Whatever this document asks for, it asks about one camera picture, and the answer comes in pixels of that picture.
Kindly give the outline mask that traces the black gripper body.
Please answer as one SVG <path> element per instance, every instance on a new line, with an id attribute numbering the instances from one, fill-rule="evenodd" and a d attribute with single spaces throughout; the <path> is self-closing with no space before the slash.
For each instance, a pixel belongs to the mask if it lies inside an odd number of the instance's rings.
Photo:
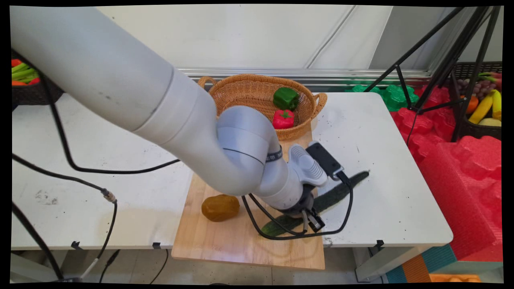
<path id="1" fill-rule="evenodd" d="M 318 212 L 314 208 L 312 190 L 314 189 L 303 189 L 302 195 L 295 205 L 288 209 L 278 209 L 278 211 L 291 218 L 303 218 L 302 212 L 306 212 L 307 217 L 317 216 Z"/>

